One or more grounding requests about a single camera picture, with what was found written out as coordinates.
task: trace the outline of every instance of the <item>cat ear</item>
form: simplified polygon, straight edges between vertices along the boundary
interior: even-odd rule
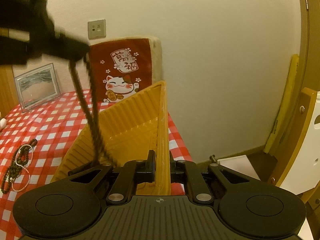
[[[128,84],[132,84],[130,75],[125,75],[123,77],[123,81],[127,82]]]

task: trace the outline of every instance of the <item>cat face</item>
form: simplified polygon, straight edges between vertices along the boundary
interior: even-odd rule
[[[110,89],[115,93],[130,93],[134,89],[130,75],[125,75],[124,77],[107,76],[106,80],[106,89]]]

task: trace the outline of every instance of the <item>white pearl necklace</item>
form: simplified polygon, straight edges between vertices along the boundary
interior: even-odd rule
[[[23,165],[20,165],[20,164],[17,163],[18,155],[20,154],[20,152],[21,152],[21,147],[23,147],[23,146],[29,146],[30,149],[31,149],[31,158],[29,159],[29,161],[28,161],[28,163],[26,164],[26,166],[23,166]],[[30,172],[27,170],[27,167],[31,164],[32,158],[33,158],[33,147],[32,147],[31,145],[29,145],[29,144],[24,144],[24,145],[20,146],[20,148],[19,148],[19,150],[18,150],[18,153],[16,154],[15,163],[16,163],[17,166],[20,166],[21,168],[23,168],[23,169],[28,173],[29,179],[28,179],[27,184],[26,184],[22,189],[16,190],[16,189],[14,189],[13,184],[14,184],[15,180],[16,180],[20,175],[17,176],[15,179],[10,178],[11,187],[12,187],[12,190],[13,190],[13,191],[15,191],[15,192],[20,192],[20,191],[24,190],[24,189],[29,185],[31,176],[30,176]]]

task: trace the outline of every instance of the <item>table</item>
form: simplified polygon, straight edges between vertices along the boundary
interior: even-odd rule
[[[84,90],[86,101],[92,109],[89,90]],[[99,111],[108,108],[109,103],[99,103]],[[20,106],[14,108],[7,116],[7,126],[0,132],[0,178],[10,166],[15,150],[22,144],[36,138],[38,144],[34,149],[33,159],[28,170],[31,174],[30,184],[22,192],[0,191],[0,239],[15,240],[21,236],[13,216],[14,201],[24,192],[48,184],[67,150],[87,123],[75,92],[68,92],[51,102],[47,102],[22,113]],[[168,116],[169,149],[175,160],[189,160],[190,154],[173,123]],[[16,179],[15,189],[22,188],[28,181],[28,175]],[[173,195],[183,195],[180,184],[172,184]]]

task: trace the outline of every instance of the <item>dark bead necklace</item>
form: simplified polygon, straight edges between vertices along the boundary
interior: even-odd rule
[[[31,145],[32,147],[35,147],[37,145],[37,143],[38,143],[38,141],[36,139],[33,139],[30,141],[29,145]],[[3,179],[2,179],[1,191],[3,194],[7,194],[10,191],[10,187],[11,187],[12,183],[20,175],[20,172],[22,170],[22,167],[18,166],[15,161],[16,155],[18,154],[19,149],[20,149],[20,153],[17,157],[17,164],[22,165],[22,166],[26,166],[29,161],[30,147],[25,144],[18,147],[18,149],[16,149],[16,151],[14,152],[14,154],[12,156],[11,164],[7,168],[7,170],[5,171]],[[8,178],[7,188],[4,189],[4,184],[5,184],[5,181],[7,178]]]

